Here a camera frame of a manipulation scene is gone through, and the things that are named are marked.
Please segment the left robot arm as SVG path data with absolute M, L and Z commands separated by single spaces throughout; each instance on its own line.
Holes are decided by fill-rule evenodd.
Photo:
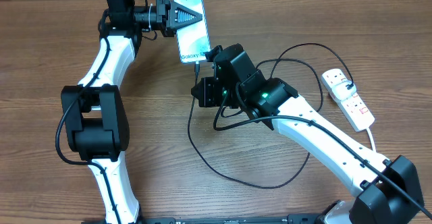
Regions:
M 143 223 L 126 167 L 130 128 L 119 88 L 145 32 L 173 37 L 204 18 L 173 0 L 143 6 L 135 0 L 107 4 L 98 23 L 100 47 L 92 67 L 77 85 L 61 91 L 63 115 L 55 149 L 67 164 L 92 171 L 105 205 L 103 223 Z

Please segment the Samsung Galaxy smartphone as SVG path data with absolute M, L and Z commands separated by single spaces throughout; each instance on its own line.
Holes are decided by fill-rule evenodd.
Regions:
M 203 0 L 173 0 L 173 10 L 182 8 L 202 14 L 202 21 L 176 31 L 180 61 L 197 63 L 205 61 L 205 52 L 210 51 L 209 33 Z

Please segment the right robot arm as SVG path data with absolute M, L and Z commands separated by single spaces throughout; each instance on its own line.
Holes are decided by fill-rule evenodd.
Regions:
M 317 215 L 316 223 L 408 223 L 425 212 L 418 173 L 406 157 L 389 159 L 335 127 L 298 91 L 275 77 L 266 78 L 242 45 L 205 53 L 214 74 L 196 80 L 191 90 L 201 107 L 240 109 L 248 123 L 297 142 L 326 166 L 352 195 Z

